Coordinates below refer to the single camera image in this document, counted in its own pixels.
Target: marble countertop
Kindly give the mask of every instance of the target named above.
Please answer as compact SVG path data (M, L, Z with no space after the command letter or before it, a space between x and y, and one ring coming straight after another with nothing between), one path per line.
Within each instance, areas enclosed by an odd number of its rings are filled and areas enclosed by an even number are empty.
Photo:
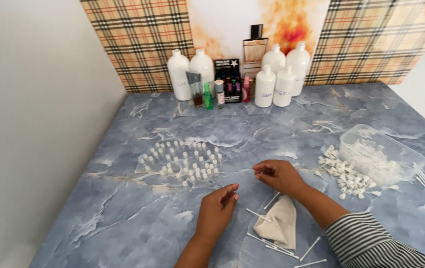
M317 157L357 124L369 125L425 156L425 119L382 83L305 87L290 106L228 104L196 109L171 93L130 94L78 181L30 267L172 267L191 238L201 198L239 183L234 216L210 259L210 267L292 267L298 260L266 249L246 236L273 189L254 179L264 159L290 161L304 180L351 212L370 211L397 240L425 253L425 189L417 181L365 199L339 199L335 180L314 175ZM184 186L175 177L148 174L138 162L156 142L201 141L217 146L220 175ZM297 255L323 231L306 209L297 209ZM320 240L302 263L338 267Z

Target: brown perfume bottle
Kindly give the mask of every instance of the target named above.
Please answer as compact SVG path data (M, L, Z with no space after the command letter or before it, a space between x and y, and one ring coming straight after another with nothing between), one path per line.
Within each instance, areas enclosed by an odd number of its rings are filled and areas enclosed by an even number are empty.
M251 38L243 41L244 44L244 72L260 71L262 58L267 52L268 38L262 38L263 24L251 25Z

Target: beige rag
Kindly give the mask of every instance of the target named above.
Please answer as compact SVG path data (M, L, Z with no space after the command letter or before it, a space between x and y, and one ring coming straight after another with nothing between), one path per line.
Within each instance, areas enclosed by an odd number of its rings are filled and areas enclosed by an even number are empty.
M270 208L266 218L259 217L254 231L263 238L273 239L274 244L287 249L295 249L295 222L297 211L288 196L279 197L279 201Z

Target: hand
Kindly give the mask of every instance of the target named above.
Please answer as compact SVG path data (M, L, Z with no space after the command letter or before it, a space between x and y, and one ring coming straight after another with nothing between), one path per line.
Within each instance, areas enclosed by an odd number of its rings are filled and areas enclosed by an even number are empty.
M252 169L256 179L292 198L309 187L288 161L265 160L253 166Z
M194 236L216 243L232 218L239 195L239 184L229 184L202 198Z

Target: clear plastic box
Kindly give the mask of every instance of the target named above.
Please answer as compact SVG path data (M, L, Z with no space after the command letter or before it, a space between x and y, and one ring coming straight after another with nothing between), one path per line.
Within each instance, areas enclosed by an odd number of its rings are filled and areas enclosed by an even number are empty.
M422 154L367 125L354 126L340 142L340 159L380 187L409 180L425 166Z

